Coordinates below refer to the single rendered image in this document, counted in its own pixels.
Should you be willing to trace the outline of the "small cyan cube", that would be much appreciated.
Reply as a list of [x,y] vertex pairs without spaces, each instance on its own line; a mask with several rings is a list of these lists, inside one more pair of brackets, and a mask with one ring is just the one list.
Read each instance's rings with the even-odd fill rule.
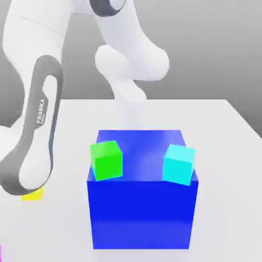
[[170,144],[163,158],[163,181],[189,186],[194,170],[194,148]]

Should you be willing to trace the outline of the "small green cube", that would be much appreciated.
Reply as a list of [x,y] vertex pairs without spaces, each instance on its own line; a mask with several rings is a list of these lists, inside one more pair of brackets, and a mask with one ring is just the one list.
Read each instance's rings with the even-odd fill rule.
[[123,156],[116,141],[90,145],[91,168],[96,181],[123,176]]

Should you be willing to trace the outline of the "small yellow cube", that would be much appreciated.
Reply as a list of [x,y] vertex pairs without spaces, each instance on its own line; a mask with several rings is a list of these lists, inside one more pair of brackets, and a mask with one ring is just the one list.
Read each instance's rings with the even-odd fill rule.
[[42,199],[44,192],[44,187],[39,188],[35,192],[32,192],[30,194],[22,195],[21,200],[22,201],[39,201]]

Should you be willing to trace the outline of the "large blue box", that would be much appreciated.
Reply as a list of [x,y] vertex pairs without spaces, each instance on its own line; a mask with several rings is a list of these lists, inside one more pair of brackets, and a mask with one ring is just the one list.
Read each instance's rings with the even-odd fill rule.
[[171,144],[184,146],[179,130],[100,130],[98,143],[114,140],[123,152],[123,176],[96,181],[87,190],[94,249],[188,249],[199,180],[162,179]]

